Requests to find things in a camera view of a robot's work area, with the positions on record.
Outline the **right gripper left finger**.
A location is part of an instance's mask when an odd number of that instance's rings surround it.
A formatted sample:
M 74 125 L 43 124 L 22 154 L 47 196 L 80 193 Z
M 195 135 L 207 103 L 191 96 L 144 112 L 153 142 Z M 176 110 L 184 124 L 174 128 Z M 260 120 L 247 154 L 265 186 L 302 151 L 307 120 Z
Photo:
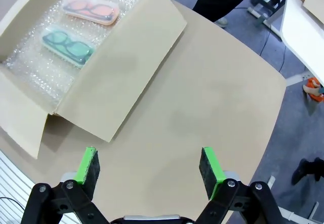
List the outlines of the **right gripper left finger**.
M 87 147 L 76 175 L 51 187 L 37 183 L 29 195 L 22 223 L 59 223 L 74 213 L 80 223 L 109 223 L 92 202 L 100 173 L 98 151 Z

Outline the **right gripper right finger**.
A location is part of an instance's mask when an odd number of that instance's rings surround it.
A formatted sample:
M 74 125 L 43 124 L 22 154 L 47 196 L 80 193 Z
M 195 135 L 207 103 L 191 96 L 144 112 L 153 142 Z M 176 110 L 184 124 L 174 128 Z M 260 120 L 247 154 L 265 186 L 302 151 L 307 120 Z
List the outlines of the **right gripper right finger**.
M 202 148 L 199 170 L 209 202 L 195 223 L 222 223 L 228 211 L 239 212 L 245 223 L 282 223 L 269 186 L 227 177 L 211 147 Z

